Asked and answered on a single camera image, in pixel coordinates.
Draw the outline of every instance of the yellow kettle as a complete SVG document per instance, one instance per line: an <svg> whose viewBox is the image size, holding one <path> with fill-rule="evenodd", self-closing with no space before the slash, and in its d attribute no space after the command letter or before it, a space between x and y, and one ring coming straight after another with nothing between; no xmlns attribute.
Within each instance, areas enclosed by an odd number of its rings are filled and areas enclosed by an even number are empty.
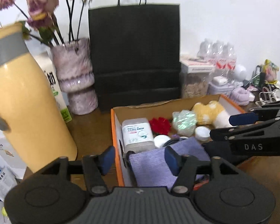
<svg viewBox="0 0 280 224"><path fill-rule="evenodd" d="M22 38L22 24L0 29L0 130L36 172L77 147L43 71Z"/></svg>

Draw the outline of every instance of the white jar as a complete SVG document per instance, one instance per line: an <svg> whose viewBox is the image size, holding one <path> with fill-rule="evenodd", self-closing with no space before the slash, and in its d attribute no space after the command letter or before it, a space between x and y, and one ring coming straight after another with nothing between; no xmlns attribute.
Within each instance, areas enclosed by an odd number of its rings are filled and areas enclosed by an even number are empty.
<svg viewBox="0 0 280 224"><path fill-rule="evenodd" d="M125 153L150 151L155 149L153 133L146 118L128 119L122 123Z"/></svg>

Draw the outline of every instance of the red carnation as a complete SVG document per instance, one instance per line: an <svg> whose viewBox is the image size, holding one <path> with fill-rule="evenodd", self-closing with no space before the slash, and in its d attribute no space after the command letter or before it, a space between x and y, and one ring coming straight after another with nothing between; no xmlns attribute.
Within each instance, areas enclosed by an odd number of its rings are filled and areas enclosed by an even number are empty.
<svg viewBox="0 0 280 224"><path fill-rule="evenodd" d="M151 130L158 135L168 135L171 129L169 120L159 117L158 119L153 118L149 121Z"/></svg>

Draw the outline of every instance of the wooden table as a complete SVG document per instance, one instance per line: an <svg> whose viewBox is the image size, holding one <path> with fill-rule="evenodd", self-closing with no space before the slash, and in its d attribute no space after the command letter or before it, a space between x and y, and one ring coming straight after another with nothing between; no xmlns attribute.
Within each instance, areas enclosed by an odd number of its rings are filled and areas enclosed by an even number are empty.
<svg viewBox="0 0 280 224"><path fill-rule="evenodd" d="M255 107L254 103L243 108L247 110L252 107ZM67 125L78 147L78 159L83 155L100 154L113 145L109 113L96 109L88 115L73 115L73 120ZM277 204L269 224L280 224L280 157L258 157L245 165L245 171L274 193ZM118 185L115 166L104 180L109 188ZM83 176L73 176L72 182L85 189Z"/></svg>

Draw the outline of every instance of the green label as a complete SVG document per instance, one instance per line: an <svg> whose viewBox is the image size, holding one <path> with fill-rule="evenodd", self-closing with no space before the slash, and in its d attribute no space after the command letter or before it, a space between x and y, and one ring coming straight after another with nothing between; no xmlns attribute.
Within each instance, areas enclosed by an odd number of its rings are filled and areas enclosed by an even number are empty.
<svg viewBox="0 0 280 224"><path fill-rule="evenodd" d="M61 115L63 117L63 120L65 121L65 123L68 123L72 120L72 117L68 111L68 108L62 109L61 111Z"/></svg>

